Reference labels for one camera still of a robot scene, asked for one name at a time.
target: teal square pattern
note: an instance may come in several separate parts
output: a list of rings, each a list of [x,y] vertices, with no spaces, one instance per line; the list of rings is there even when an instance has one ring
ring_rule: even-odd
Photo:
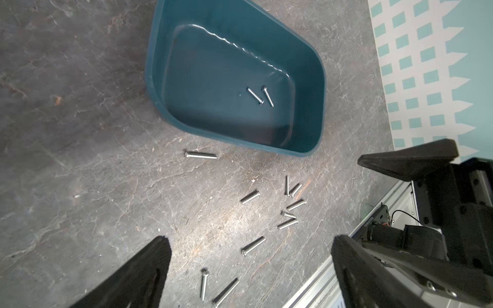
[[[404,79],[402,81],[402,87],[404,88],[404,90],[416,87],[416,82],[414,81],[414,77]]]
[[[371,17],[375,17],[378,14],[381,14],[382,13],[382,3],[381,2],[377,3],[370,10],[371,10]]]
[[[383,34],[385,34],[385,24],[381,24],[379,26],[375,27],[375,37],[379,37]]]
[[[432,126],[445,125],[445,115],[443,114],[431,115],[430,124]]]
[[[429,94],[426,96],[426,102],[428,106],[442,103],[442,94],[440,92]]]
[[[424,144],[424,138],[423,137],[411,138],[411,142],[413,143],[413,146],[422,145]]]
[[[409,45],[409,38],[407,34],[395,39],[395,46],[397,47],[397,49],[405,47],[407,45]]]
[[[418,32],[418,39],[425,38],[429,35],[433,34],[433,28],[431,27],[431,23],[426,24],[420,28],[417,29]]]
[[[392,17],[392,24],[394,25],[394,28],[399,27],[400,25],[402,25],[405,22],[406,22],[406,15],[404,15],[404,12],[397,14],[394,17]]]
[[[428,49],[423,50],[422,52],[420,52],[420,55],[421,55],[421,62],[435,59],[436,58],[435,47],[430,47]]]
[[[388,44],[378,47],[377,51],[379,57],[386,55],[387,53],[389,53]]]
[[[401,130],[402,129],[401,121],[392,121],[390,123],[390,129],[393,131]]]
[[[385,94],[395,93],[395,83],[390,83],[384,86]]]
[[[430,9],[428,0],[423,0],[414,5],[414,17],[419,16]]]
[[[420,128],[421,126],[421,118],[409,119],[409,128]]]
[[[418,108],[418,98],[406,100],[406,109]]]
[[[399,104],[397,102],[388,103],[387,104],[387,109],[388,109],[389,112],[399,111]]]
[[[394,147],[405,147],[404,139],[394,139]]]
[[[413,66],[413,61],[411,60],[411,56],[399,60],[400,69],[410,68],[411,66]]]
[[[438,70],[432,70],[428,73],[423,74],[424,84],[436,82],[439,80],[438,78]]]
[[[387,65],[382,66],[381,70],[382,70],[382,76],[392,73],[392,64],[389,63]]]

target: bolt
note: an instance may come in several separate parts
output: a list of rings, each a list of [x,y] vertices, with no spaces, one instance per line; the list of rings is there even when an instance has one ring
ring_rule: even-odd
[[[293,218],[293,219],[290,219],[290,220],[283,222],[280,225],[278,225],[278,229],[282,230],[284,228],[287,228],[287,227],[292,226],[292,225],[297,224],[297,223],[298,223],[298,219]]]
[[[300,190],[300,188],[301,188],[301,183],[296,184],[296,186],[293,189],[291,189],[291,191],[289,192],[289,196],[291,198],[294,198],[294,195],[298,192],[298,190]]]
[[[258,196],[260,196],[260,192],[258,190],[255,190],[254,192],[252,192],[251,194],[249,194],[248,196],[244,197],[243,199],[240,200],[240,202],[242,204],[245,204],[251,200],[253,200],[254,198],[257,198]]]
[[[267,97],[267,100],[269,101],[269,104],[271,104],[272,107],[274,107],[274,104],[272,103],[272,99],[269,95],[269,92],[267,92],[267,87],[263,86],[262,91],[264,92],[265,96]]]
[[[232,283],[230,283],[230,287],[224,290],[224,294],[217,299],[216,302],[214,302],[214,307],[219,307],[219,305],[224,301],[224,299],[233,291],[234,288],[240,283],[240,280],[238,278],[235,278]]]
[[[209,276],[209,271],[206,269],[203,269],[202,270],[202,289],[200,291],[200,298],[202,299],[202,301],[206,298],[207,276]]]
[[[185,151],[185,157],[217,159],[217,156],[215,156],[214,154],[199,153],[199,152],[188,152],[188,151]]]
[[[261,243],[265,242],[265,237],[259,237],[252,243],[248,244],[245,248],[242,249],[242,254],[244,257],[247,256],[249,252],[254,250],[256,247],[258,247]]]
[[[284,194],[289,196],[289,175],[286,175],[286,191]]]
[[[296,201],[295,203],[291,204],[290,206],[288,206],[286,209],[288,211],[292,211],[294,210],[295,208],[299,207],[300,205],[303,205],[303,204],[306,204],[307,202],[303,199],[300,199],[298,201]]]
[[[258,101],[259,104],[263,104],[264,103],[264,100],[261,99],[260,97],[257,96],[257,94],[255,94],[249,87],[246,87],[246,90],[253,96],[255,97],[255,99]]]
[[[281,215],[286,216],[286,217],[296,218],[296,216],[294,216],[293,214],[285,212],[285,211],[281,211]]]

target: screw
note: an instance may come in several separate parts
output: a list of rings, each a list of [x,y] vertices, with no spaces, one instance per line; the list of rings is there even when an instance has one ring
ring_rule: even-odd
[[[224,301],[224,299],[233,291],[234,288],[240,283],[240,280],[238,278],[235,278],[232,283],[230,283],[230,287],[224,290],[224,294],[217,299],[216,302],[214,302],[214,307],[219,307],[219,305]]]
[[[257,96],[257,94],[255,94],[249,87],[246,87],[246,90],[253,96],[255,97],[255,99],[258,101],[259,104],[263,104],[264,103],[264,100],[261,99],[260,97]]]
[[[269,92],[267,92],[267,87],[263,86],[262,91],[264,92],[265,96],[267,97],[267,100],[269,101],[269,104],[271,104],[272,107],[274,107],[274,104],[272,103],[272,99],[269,95]]]
[[[433,285],[433,282],[431,282],[431,281],[429,281],[429,280],[428,280],[428,281],[426,282],[426,286],[427,286],[427,287],[428,287],[428,289],[430,289],[431,291],[436,291],[435,286]]]
[[[298,190],[300,190],[300,188],[301,188],[301,183],[296,184],[296,186],[293,189],[291,189],[291,191],[289,192],[289,196],[291,198],[294,198],[294,195],[298,192]]]
[[[278,225],[278,229],[282,230],[284,228],[287,228],[287,227],[292,226],[292,225],[297,224],[297,223],[298,223],[298,219],[293,218],[293,219],[290,219],[290,220],[283,222],[280,225]]]
[[[200,291],[200,298],[202,299],[202,301],[206,298],[207,276],[209,276],[209,271],[206,269],[203,269],[202,270],[202,289]]]
[[[284,194],[289,196],[289,175],[286,175],[286,191]]]
[[[307,202],[303,199],[300,199],[298,201],[296,201],[295,203],[291,204],[290,206],[288,206],[286,209],[288,211],[291,211],[291,210],[294,210],[295,208],[299,207],[300,205],[303,205],[303,204],[306,204]]]
[[[217,156],[215,156],[214,154],[199,153],[199,152],[188,152],[188,151],[185,151],[185,157],[217,159]]]
[[[286,216],[286,217],[296,218],[296,216],[294,216],[293,214],[285,212],[285,211],[281,211],[281,215]]]
[[[252,243],[245,246],[245,248],[242,249],[243,256],[246,257],[249,252],[251,252],[252,250],[257,248],[263,242],[265,242],[265,237],[259,237],[258,239],[256,239]]]
[[[452,296],[452,297],[457,297],[457,293],[456,293],[456,292],[454,292],[454,291],[452,291],[452,290],[449,290],[449,289],[446,289],[446,291],[447,291],[447,294],[448,294],[448,295],[450,295],[450,296]]]
[[[244,197],[243,199],[240,200],[240,202],[242,204],[245,204],[251,200],[253,200],[254,198],[257,198],[258,196],[260,196],[260,192],[258,190],[255,190],[254,192],[252,192],[251,194],[249,194],[248,196]]]

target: metal frame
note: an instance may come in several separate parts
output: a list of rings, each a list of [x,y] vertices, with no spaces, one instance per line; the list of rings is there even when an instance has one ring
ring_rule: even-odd
[[[363,227],[373,215],[380,209],[381,204],[385,204],[389,208],[394,209],[406,194],[411,194],[412,188],[409,182],[398,181],[385,196],[373,207],[356,228],[350,233],[350,237]],[[329,256],[315,273],[296,291],[283,308],[313,308],[319,305],[322,301],[327,303],[327,299],[337,301],[340,294],[339,284],[336,278],[332,256]]]

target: teal plastic bin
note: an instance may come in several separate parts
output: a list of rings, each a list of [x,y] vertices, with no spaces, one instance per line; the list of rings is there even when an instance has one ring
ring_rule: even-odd
[[[295,156],[320,142],[320,57],[251,1],[159,0],[145,78],[154,105],[185,132]]]

